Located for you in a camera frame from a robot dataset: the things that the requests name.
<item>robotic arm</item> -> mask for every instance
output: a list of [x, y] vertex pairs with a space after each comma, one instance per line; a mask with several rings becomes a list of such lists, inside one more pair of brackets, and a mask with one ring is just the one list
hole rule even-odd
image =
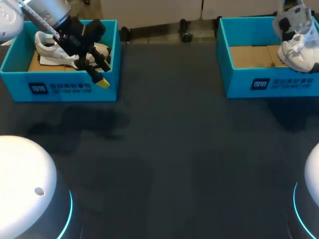
[[105, 26], [98, 19], [83, 25], [78, 18], [69, 15], [70, 9], [67, 0], [0, 0], [0, 41], [11, 40], [20, 34], [24, 13], [39, 30], [49, 30], [69, 56], [79, 55], [74, 62], [76, 67], [86, 70], [94, 84], [107, 88], [110, 84], [102, 73], [86, 60], [86, 54], [91, 53], [105, 72], [110, 70], [105, 56], [94, 47], [94, 43], [100, 41], [105, 33]]

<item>small hole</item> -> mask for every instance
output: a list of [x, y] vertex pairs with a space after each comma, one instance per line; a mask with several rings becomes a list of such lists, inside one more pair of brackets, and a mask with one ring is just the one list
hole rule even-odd
[[39, 195], [39, 196], [43, 196], [44, 195], [44, 190], [42, 188], [36, 188], [34, 190], [34, 192]]

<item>cardboard bottom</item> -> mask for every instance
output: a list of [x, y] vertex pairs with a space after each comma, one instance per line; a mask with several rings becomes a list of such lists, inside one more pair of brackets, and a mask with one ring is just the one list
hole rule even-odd
[[35, 51], [33, 58], [31, 60], [28, 72], [39, 72], [39, 71], [47, 71], [47, 72], [52, 72], [52, 71], [77, 71], [71, 66], [46, 66], [46, 65], [40, 65], [39, 60], [38, 60], [38, 52]]
[[277, 55], [280, 46], [232, 46], [230, 53], [235, 68], [287, 67]]

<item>cardboard box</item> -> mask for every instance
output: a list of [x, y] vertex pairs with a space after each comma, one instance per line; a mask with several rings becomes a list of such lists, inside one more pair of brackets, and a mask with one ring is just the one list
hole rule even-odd
[[117, 99], [121, 42], [117, 21], [101, 21], [106, 27], [101, 43], [112, 49], [111, 70], [100, 71], [110, 83], [102, 89], [92, 83], [86, 71], [64, 66], [39, 66], [34, 36], [38, 29], [26, 21], [22, 33], [13, 41], [0, 68], [0, 75], [16, 102], [106, 102]]
[[227, 98], [319, 96], [319, 73], [295, 72], [278, 58], [273, 19], [220, 20], [217, 59]]

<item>white dome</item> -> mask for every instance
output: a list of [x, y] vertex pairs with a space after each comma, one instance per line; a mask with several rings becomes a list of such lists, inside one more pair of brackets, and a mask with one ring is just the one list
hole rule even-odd
[[0, 239], [30, 228], [49, 205], [56, 186], [50, 155], [35, 142], [0, 136]]
[[307, 159], [305, 180], [313, 200], [319, 206], [319, 144], [314, 147]]

